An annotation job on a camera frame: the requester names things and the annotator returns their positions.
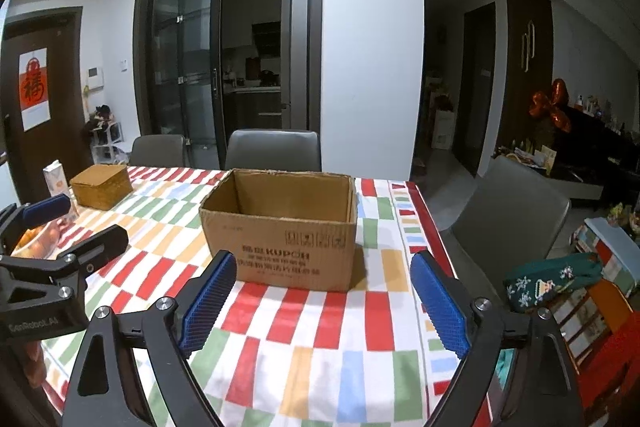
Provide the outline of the white orange carton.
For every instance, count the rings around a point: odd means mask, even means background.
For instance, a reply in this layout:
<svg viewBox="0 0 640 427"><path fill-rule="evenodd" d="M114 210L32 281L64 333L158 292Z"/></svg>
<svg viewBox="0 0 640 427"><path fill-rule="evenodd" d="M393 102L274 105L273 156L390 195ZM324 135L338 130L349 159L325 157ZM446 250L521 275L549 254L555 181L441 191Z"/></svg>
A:
<svg viewBox="0 0 640 427"><path fill-rule="evenodd" d="M73 199L72 191L68 186L63 165L61 161L55 159L51 164L42 169L44 181L46 181L51 196L64 194L70 200L70 210L66 213L64 220L67 223L73 223L78 218L78 210Z"/></svg>

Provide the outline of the small woven brown box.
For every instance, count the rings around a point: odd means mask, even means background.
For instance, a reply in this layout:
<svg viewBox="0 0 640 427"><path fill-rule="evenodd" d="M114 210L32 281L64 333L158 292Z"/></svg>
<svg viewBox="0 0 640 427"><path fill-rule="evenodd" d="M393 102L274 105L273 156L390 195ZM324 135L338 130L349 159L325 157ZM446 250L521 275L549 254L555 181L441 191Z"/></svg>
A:
<svg viewBox="0 0 640 427"><path fill-rule="evenodd" d="M103 211L134 191L126 165L92 165L74 176L70 187L79 205Z"/></svg>

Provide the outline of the dark wooden door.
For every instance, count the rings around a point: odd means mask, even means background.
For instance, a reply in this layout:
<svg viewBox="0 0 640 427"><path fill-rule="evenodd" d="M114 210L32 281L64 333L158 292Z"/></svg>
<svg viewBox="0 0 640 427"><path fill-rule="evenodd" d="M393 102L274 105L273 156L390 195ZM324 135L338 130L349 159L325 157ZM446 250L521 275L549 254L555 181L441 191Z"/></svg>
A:
<svg viewBox="0 0 640 427"><path fill-rule="evenodd" d="M49 196L43 168L68 179L92 164L80 85L81 8L10 17L1 41L1 127L20 202Z"/></svg>

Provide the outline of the green christmas pouch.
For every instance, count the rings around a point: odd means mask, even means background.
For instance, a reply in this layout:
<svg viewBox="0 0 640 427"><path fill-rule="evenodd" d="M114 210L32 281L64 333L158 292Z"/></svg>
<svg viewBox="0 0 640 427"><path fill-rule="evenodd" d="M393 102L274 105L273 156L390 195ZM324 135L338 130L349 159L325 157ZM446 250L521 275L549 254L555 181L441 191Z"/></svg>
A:
<svg viewBox="0 0 640 427"><path fill-rule="evenodd" d="M527 312L551 303L561 294L591 286L602 279L603 265L593 253L576 253L521 265L503 280L511 308Z"/></svg>

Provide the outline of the grey chair at right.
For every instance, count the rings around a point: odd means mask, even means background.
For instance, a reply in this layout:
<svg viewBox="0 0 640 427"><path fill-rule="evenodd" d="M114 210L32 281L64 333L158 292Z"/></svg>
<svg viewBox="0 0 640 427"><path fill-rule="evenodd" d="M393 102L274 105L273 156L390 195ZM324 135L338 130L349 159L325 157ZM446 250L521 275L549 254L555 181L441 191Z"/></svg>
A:
<svg viewBox="0 0 640 427"><path fill-rule="evenodd" d="M569 212L570 200L543 176L501 156L440 236L469 294L504 305L506 276L547 257Z"/></svg>

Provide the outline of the grey chair far left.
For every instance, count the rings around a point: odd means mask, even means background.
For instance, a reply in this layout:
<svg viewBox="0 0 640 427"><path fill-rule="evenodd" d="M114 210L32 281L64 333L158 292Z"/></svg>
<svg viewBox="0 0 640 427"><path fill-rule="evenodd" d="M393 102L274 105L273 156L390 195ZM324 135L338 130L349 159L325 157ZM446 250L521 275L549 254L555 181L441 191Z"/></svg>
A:
<svg viewBox="0 0 640 427"><path fill-rule="evenodd" d="M182 135L148 134L132 142L129 165L137 167L184 167L186 147Z"/></svg>

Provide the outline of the large cardboard box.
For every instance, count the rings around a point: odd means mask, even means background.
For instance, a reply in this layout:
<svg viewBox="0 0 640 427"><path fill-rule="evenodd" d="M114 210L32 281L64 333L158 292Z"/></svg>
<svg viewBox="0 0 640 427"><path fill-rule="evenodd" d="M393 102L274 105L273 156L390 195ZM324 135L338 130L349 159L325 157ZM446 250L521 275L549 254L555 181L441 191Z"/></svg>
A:
<svg viewBox="0 0 640 427"><path fill-rule="evenodd" d="M348 291L356 257L354 179L325 172L232 169L200 205L212 254L230 251L238 280Z"/></svg>

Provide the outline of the red fu door poster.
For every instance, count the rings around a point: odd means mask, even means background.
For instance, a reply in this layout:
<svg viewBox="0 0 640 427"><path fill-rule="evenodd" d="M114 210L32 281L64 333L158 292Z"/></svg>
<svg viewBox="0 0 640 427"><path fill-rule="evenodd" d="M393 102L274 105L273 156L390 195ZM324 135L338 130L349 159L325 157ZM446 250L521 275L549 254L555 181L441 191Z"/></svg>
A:
<svg viewBox="0 0 640 427"><path fill-rule="evenodd" d="M18 96L24 131L51 119L47 57L48 50L40 48L22 53L18 60Z"/></svg>

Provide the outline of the grey chair behind table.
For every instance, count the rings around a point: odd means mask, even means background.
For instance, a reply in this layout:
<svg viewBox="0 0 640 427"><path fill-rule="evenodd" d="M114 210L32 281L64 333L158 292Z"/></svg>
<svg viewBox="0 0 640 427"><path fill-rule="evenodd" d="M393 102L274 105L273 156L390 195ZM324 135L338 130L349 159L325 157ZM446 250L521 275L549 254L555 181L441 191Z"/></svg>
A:
<svg viewBox="0 0 640 427"><path fill-rule="evenodd" d="M319 135L299 130L235 130L229 139L224 168L320 172Z"/></svg>

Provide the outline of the red foil balloon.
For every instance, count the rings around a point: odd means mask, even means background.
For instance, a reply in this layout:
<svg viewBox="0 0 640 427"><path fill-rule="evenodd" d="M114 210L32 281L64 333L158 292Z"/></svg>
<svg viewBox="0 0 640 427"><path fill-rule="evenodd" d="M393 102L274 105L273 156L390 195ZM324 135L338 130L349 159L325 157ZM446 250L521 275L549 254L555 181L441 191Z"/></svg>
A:
<svg viewBox="0 0 640 427"><path fill-rule="evenodd" d="M533 118L549 116L552 124L563 132L570 132L570 118L563 108L568 104L568 91L562 78L555 78L551 91L537 91L532 96L528 113Z"/></svg>

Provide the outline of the glass sliding door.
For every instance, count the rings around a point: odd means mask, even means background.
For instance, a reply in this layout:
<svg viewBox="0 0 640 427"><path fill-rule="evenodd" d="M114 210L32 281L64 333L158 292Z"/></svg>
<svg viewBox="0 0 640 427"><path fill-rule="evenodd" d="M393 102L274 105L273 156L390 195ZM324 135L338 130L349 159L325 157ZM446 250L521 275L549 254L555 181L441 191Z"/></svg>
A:
<svg viewBox="0 0 640 427"><path fill-rule="evenodd" d="M320 128L322 0L136 0L143 134L178 135L186 165L219 169L242 129Z"/></svg>

